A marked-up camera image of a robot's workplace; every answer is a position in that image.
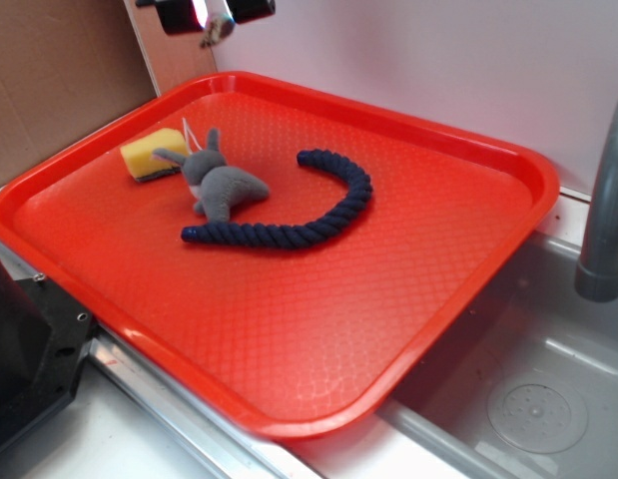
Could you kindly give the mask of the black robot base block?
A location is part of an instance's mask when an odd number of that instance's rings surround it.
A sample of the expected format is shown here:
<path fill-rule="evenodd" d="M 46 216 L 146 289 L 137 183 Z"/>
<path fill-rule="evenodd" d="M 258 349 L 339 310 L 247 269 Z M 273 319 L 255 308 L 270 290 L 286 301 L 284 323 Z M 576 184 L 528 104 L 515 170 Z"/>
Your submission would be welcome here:
<path fill-rule="evenodd" d="M 55 281 L 17 280 L 0 261 L 0 454 L 74 400 L 93 330 Z"/>

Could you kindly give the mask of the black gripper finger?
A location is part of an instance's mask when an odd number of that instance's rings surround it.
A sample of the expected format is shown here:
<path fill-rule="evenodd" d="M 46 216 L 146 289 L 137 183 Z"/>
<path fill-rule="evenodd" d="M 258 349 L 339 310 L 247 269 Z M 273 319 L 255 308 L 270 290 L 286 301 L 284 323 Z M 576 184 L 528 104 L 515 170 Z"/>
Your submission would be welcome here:
<path fill-rule="evenodd" d="M 275 0 L 228 0 L 227 5 L 237 24 L 244 24 L 276 14 Z"/>
<path fill-rule="evenodd" d="M 200 23 L 194 2 L 190 0 L 136 0 L 138 8 L 153 8 L 160 25 L 167 35 L 198 33 L 204 30 Z"/>

